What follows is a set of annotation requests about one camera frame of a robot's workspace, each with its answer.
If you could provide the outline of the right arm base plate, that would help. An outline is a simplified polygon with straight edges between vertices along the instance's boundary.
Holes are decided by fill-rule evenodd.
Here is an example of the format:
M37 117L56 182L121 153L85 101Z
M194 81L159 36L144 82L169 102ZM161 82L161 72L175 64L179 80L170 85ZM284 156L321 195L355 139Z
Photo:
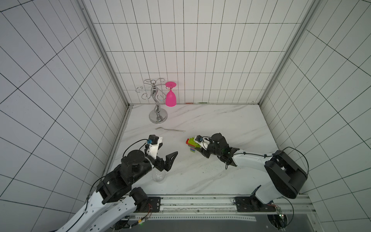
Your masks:
M238 212L275 212L276 208L274 206L269 206L267 204L261 203L256 197L235 197L233 203L236 205Z

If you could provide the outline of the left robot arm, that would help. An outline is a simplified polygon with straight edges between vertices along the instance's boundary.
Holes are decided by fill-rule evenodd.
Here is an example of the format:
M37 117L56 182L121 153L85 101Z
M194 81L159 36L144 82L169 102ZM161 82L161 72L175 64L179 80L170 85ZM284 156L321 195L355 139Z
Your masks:
M176 151L162 159L141 150L131 151L103 178L85 205L59 231L104 232L135 211L150 211L147 194L141 187L133 188L133 184L154 168L170 171L177 155Z

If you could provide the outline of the long lime lego brick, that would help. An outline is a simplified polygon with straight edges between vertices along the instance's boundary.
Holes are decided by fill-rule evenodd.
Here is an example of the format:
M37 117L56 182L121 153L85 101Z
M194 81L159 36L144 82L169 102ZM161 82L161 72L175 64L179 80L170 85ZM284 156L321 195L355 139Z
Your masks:
M199 144L195 143L193 137L192 138L189 138L189 141L188 142L189 142L189 144L187 144L188 146L194 146L194 147L197 147L197 148L200 148L201 147Z

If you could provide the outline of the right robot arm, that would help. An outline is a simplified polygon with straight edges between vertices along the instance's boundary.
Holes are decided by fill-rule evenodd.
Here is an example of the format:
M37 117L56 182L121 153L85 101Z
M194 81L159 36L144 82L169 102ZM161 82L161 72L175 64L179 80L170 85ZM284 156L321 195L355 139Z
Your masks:
M270 181L259 185L241 205L257 211L258 208L271 205L281 197L295 199L308 179L309 171L303 170L283 150L271 155L249 153L230 147L221 133L211 137L198 135L194 139L196 150L204 157L215 155L225 167L247 167L267 173Z

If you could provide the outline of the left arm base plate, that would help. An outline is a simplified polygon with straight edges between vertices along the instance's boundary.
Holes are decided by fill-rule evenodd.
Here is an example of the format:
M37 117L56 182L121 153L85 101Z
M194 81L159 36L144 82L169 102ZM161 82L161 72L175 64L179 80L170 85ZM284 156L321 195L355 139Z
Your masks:
M149 197L141 204L138 213L158 213L160 211L161 198L160 197Z

